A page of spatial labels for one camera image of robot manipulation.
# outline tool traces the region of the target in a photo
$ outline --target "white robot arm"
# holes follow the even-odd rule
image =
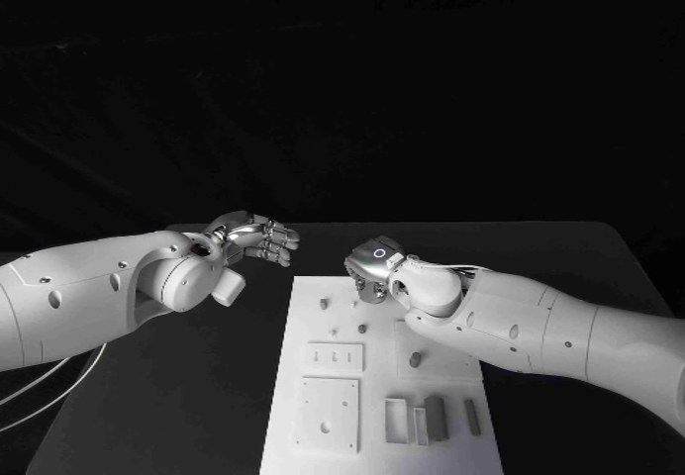
[[[685,321],[592,304],[517,275],[423,262],[388,237],[362,244],[345,267],[361,300],[390,293],[426,338],[499,368],[610,389],[685,435]]]
[[[202,233],[159,231],[52,247],[0,267],[0,371],[81,354],[211,294],[244,288],[244,255],[290,265],[300,237],[244,211]]]

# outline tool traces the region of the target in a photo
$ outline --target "cable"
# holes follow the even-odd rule
[[[60,400],[61,398],[71,392],[71,390],[75,388],[75,386],[78,385],[78,383],[83,381],[83,378],[85,378],[85,376],[88,375],[90,373],[90,370],[94,368],[96,364],[97,364],[97,360],[100,359],[100,356],[103,355],[103,351],[104,351],[104,348],[107,347],[107,343],[103,345],[103,348],[100,349],[100,353],[97,353],[97,357],[96,357],[96,360],[93,361],[93,364],[90,365],[90,368],[87,369],[87,371],[83,373],[81,377],[78,378],[78,380],[75,381],[75,383],[71,385],[71,387],[65,390],[65,392],[62,393],[62,395],[47,405],[44,406],[42,408],[39,408],[31,415],[28,415],[21,421],[16,421],[13,424],[9,424],[8,426],[5,426],[3,428],[0,428],[0,432],[8,430],[9,428],[12,428],[13,426],[18,426],[21,423],[23,423],[25,421],[28,421],[34,416],[36,416],[49,406],[52,406]]]
[[[426,262],[419,258],[417,255],[410,254],[407,255],[407,260],[419,265],[420,267],[430,267],[433,269],[481,269],[481,270],[492,270],[488,269],[486,267],[481,267],[479,265],[463,265],[463,264],[455,264],[455,265],[442,265],[442,264],[432,264],[430,262]]]
[[[61,364],[58,364],[58,366],[55,366],[54,369],[51,369],[51,371],[31,384],[28,384],[15,394],[12,394],[10,396],[8,396],[2,401],[0,401],[0,406],[5,404],[5,403],[9,403],[23,392],[29,391],[60,369],[61,367],[65,365],[65,363],[71,360],[71,358],[68,359],[64,359],[61,361]]]

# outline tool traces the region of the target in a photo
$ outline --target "robotic hand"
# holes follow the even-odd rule
[[[202,233],[158,231],[34,252],[0,266],[0,371],[81,354],[211,294],[230,306],[243,256],[290,265],[300,237],[244,211]]]
[[[388,237],[345,259],[359,298],[387,294],[416,333],[520,373],[566,376],[633,399],[685,435],[685,321],[613,309],[476,266],[437,265]]]

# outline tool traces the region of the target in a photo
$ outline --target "table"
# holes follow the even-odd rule
[[[380,235],[424,260],[482,265],[583,300],[671,315],[602,223],[290,226],[303,237],[293,267],[243,259],[234,269],[247,288],[231,308],[209,298],[107,346],[29,475],[259,473],[293,275],[346,275],[345,256]],[[481,365],[505,474],[685,470],[685,439],[629,399],[582,381]]]

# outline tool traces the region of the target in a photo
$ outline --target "black background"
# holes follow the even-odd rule
[[[682,317],[684,17],[680,2],[0,4],[2,250],[240,209],[600,221]],[[36,374],[3,374],[3,394]],[[0,473],[57,410],[3,433]]]

